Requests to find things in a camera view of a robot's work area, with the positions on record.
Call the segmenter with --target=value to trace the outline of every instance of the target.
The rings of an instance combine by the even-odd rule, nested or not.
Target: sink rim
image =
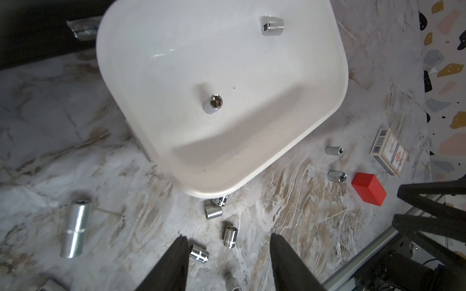
[[[335,16],[333,14],[333,10],[331,8],[329,0],[324,0],[325,3],[327,4],[327,9],[330,9],[330,23],[332,25],[332,29],[336,31],[336,33],[339,35],[338,27],[336,24]],[[123,0],[118,0],[114,2],[110,8],[107,10],[105,13],[105,16],[101,22],[101,26],[99,27],[99,32],[101,34],[98,34],[97,36],[97,42],[96,42],[96,50],[97,50],[97,60],[99,63],[99,67],[101,68],[102,71],[102,77],[107,84],[110,92],[112,93],[114,99],[117,101],[118,105],[124,111],[125,117],[128,120],[128,123],[131,125],[132,130],[135,132],[136,136],[138,139],[140,139],[140,142],[142,143],[144,149],[146,152],[149,154],[149,156],[156,161],[158,166],[162,169],[162,172],[164,175],[172,182],[174,183],[178,188],[180,188],[182,191],[186,192],[187,194],[199,198],[213,198],[213,197],[219,197],[223,195],[230,194],[240,187],[242,187],[244,184],[246,184],[248,181],[250,181],[252,178],[254,178],[256,175],[258,175],[260,172],[262,172],[265,168],[270,166],[274,161],[276,161],[278,158],[280,158],[283,154],[285,154],[287,151],[289,151],[293,146],[295,146],[300,140],[302,140],[305,136],[307,136],[310,132],[312,132],[317,126],[319,126],[323,121],[325,121],[327,118],[329,118],[335,111],[340,107],[341,103],[344,100],[346,91],[347,91],[347,86],[348,86],[348,63],[346,59],[346,54],[343,48],[343,44],[341,41],[337,41],[337,46],[338,46],[338,51],[340,52],[340,57],[342,58],[342,65],[343,65],[343,71],[340,73],[343,73],[343,80],[344,84],[342,87],[342,93],[340,98],[338,99],[338,102],[335,104],[335,106],[328,111],[325,115],[322,116],[322,118],[309,126],[305,131],[303,131],[301,134],[299,134],[295,139],[291,140],[285,147],[283,147],[281,150],[276,152],[275,154],[271,155],[266,162],[264,162],[261,166],[257,167],[255,170],[253,170],[251,173],[245,175],[242,179],[238,180],[237,182],[233,183],[229,187],[225,187],[223,189],[218,189],[216,191],[204,191],[204,190],[199,190],[193,185],[189,185],[187,183],[184,183],[180,181],[174,174],[172,174],[171,167],[168,165],[169,161],[165,161],[163,158],[161,158],[161,155],[159,155],[157,149],[155,146],[152,144],[152,142],[147,138],[147,136],[144,134],[144,131],[139,127],[138,121],[135,118],[135,114],[131,112],[131,109],[129,106],[125,106],[125,98],[121,96],[121,92],[116,90],[116,87],[113,85],[109,85],[112,83],[115,83],[113,78],[111,78],[111,72],[108,72],[110,70],[110,66],[108,66],[109,60],[107,58],[106,52],[107,48],[105,46],[105,42],[102,41],[102,38],[99,38],[99,35],[102,35],[105,31],[108,31],[110,27],[110,22],[107,21],[106,15],[112,13],[113,9],[116,9],[119,3],[123,3]]]

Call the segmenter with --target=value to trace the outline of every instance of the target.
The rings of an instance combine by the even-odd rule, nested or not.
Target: metal socket
[[[79,41],[91,41],[97,38],[97,30],[103,16],[67,21],[66,24]]]
[[[285,21],[280,17],[262,16],[260,25],[262,35],[280,35],[285,28]]]
[[[223,279],[225,280],[226,291],[241,291],[241,287],[238,283],[238,280],[236,280],[230,272],[225,274],[223,276]]]
[[[217,112],[222,107],[222,104],[222,97],[214,94],[204,102],[203,108],[207,114],[212,114]]]
[[[197,244],[192,244],[189,247],[189,256],[196,261],[199,261],[201,263],[205,263],[209,260],[209,252],[206,251],[205,249],[201,248]]]
[[[326,147],[325,153],[327,155],[342,156],[344,153],[344,150],[342,147]]]
[[[329,181],[332,181],[332,182],[345,183],[346,173],[342,171],[330,170],[329,173],[327,174],[327,178],[329,179]]]
[[[223,197],[212,199],[212,202],[214,202],[214,204],[218,206],[225,206],[227,199],[228,199],[228,195],[225,195]]]
[[[60,256],[73,258],[81,255],[86,240],[91,201],[76,200],[69,206],[68,222],[63,234]]]
[[[234,248],[236,245],[236,237],[238,236],[238,229],[234,226],[228,226],[223,236],[223,245],[227,248]]]
[[[207,219],[216,218],[216,217],[222,216],[223,214],[222,208],[214,204],[206,206],[205,210],[206,210]]]

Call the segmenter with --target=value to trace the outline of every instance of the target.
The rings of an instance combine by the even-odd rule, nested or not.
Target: terrazzo wall
[[[432,178],[458,179],[466,174],[466,0],[420,0],[419,20]]]

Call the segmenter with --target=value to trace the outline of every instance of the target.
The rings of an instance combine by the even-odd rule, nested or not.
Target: terrazzo pattern
[[[431,178],[423,36],[416,1],[331,4],[349,63],[343,104],[209,221],[208,202],[174,188],[139,151],[94,50],[0,71],[0,285],[32,291],[54,277],[74,291],[133,290],[182,234],[210,252],[206,264],[190,261],[187,290],[222,290],[226,270],[244,290],[274,290],[271,232],[321,282],[370,243],[409,208],[398,186]],[[386,127],[409,151],[401,178],[369,156]],[[327,145],[346,152],[324,155]],[[345,171],[347,182],[327,181],[329,169]],[[351,187],[357,172],[377,175],[388,194],[382,207]],[[82,196],[94,204],[87,243],[81,256],[63,259],[66,205]],[[239,228],[232,250],[221,243],[228,224]]]
[[[449,181],[466,174],[466,6],[461,1],[421,1],[425,109],[432,177]]]

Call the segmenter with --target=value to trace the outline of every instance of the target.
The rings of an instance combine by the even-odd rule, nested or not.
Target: chrome socket
[[[228,199],[228,195],[225,195],[223,197],[212,199],[212,202],[218,206],[225,206],[227,199]]]
[[[262,35],[280,35],[285,28],[285,21],[280,17],[262,16],[260,28]]]
[[[222,208],[218,205],[214,205],[214,204],[208,205],[204,209],[206,211],[207,219],[216,218],[216,217],[222,216],[223,214]]]
[[[223,235],[223,245],[227,248],[234,248],[236,245],[236,237],[238,236],[238,229],[234,226],[228,226]]]
[[[189,257],[201,263],[205,263],[209,260],[209,252],[201,248],[197,244],[192,244],[189,247],[189,252]]]
[[[204,102],[202,108],[204,108],[204,111],[207,114],[212,114],[217,112],[222,107],[222,104],[222,97],[220,97],[220,95],[214,94]]]
[[[342,171],[330,170],[327,174],[327,178],[329,181],[332,181],[332,182],[345,183],[346,173]]]
[[[327,155],[342,156],[344,153],[344,150],[342,147],[326,147],[325,153]]]
[[[39,287],[36,291],[67,291],[65,288],[57,284],[53,280],[47,280],[44,285]]]
[[[91,201],[76,200],[69,206],[68,222],[60,251],[61,257],[73,258],[81,255],[86,240],[91,205]]]

